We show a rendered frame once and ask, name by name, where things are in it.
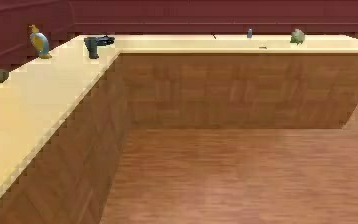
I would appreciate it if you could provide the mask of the pale green lettuce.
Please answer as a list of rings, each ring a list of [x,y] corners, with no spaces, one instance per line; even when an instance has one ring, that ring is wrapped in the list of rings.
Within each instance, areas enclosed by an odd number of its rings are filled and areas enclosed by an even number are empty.
[[[291,43],[302,44],[305,41],[305,34],[300,29],[291,32]]]

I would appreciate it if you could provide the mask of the blue and yellow vase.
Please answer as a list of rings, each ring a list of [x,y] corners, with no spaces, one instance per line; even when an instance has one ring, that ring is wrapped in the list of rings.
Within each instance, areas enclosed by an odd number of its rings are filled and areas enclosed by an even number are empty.
[[[49,41],[47,37],[35,25],[30,25],[29,28],[31,29],[30,41],[38,52],[38,57],[50,59],[51,55],[49,53]]]

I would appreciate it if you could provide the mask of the wooden cream-topped kitchen counter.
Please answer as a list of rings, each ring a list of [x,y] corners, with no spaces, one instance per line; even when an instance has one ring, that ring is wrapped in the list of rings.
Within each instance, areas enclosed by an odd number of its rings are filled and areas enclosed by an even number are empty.
[[[358,39],[216,38],[77,37],[13,70],[0,224],[358,224]]]

